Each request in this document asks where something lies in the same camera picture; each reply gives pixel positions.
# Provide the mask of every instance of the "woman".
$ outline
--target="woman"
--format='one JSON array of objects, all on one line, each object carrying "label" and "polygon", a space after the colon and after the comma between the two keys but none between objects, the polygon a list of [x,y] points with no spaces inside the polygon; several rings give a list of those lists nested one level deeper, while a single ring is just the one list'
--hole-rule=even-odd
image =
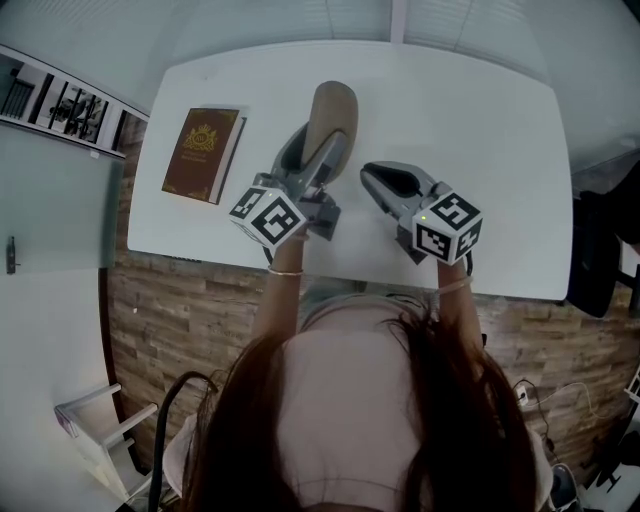
[{"label": "woman", "polygon": [[276,251],[215,411],[205,400],[167,448],[182,510],[539,509],[551,470],[483,350],[464,265],[438,264],[437,320],[353,294],[298,331],[305,238]]}]

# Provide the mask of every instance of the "gold emblem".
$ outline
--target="gold emblem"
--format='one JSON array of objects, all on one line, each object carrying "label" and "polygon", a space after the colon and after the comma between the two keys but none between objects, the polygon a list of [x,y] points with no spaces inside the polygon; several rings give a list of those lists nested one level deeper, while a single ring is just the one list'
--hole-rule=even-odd
[{"label": "gold emblem", "polygon": [[213,151],[217,139],[216,130],[211,131],[211,126],[202,124],[197,130],[191,128],[191,133],[187,135],[182,147],[195,151]]}]

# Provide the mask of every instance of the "white table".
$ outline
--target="white table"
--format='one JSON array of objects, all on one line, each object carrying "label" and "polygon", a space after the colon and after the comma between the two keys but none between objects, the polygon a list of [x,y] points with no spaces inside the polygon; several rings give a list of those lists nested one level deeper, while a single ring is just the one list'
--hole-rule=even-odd
[{"label": "white table", "polygon": [[[205,57],[169,69],[147,127],[129,221],[129,248],[266,268],[262,249],[227,217],[254,175],[308,118],[318,84],[339,80],[357,97],[351,159],[328,192],[342,207],[332,242],[312,235],[309,274],[434,288],[435,260],[416,266],[395,223],[360,184],[373,160],[418,165],[480,206],[474,291],[563,299],[571,258],[571,184],[553,91],[502,67],[454,53],[389,43],[287,43]],[[190,108],[246,105],[219,206],[161,191]]]}]

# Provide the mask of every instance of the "book cover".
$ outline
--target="book cover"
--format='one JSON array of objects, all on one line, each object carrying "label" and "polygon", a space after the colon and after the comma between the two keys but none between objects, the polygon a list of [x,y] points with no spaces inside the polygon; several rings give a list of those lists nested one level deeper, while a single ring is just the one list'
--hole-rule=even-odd
[{"label": "book cover", "polygon": [[241,108],[192,108],[162,190],[218,204],[246,120]]}]

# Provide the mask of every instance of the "long brown hair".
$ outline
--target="long brown hair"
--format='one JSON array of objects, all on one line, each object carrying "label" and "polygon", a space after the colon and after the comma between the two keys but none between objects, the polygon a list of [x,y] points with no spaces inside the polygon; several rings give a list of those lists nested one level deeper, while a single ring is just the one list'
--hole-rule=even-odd
[{"label": "long brown hair", "polygon": [[[533,452],[498,365],[428,312],[389,323],[408,353],[420,428],[400,510],[533,512]],[[302,510],[277,442],[285,341],[253,341],[215,411],[203,401],[184,473],[183,512]]]}]

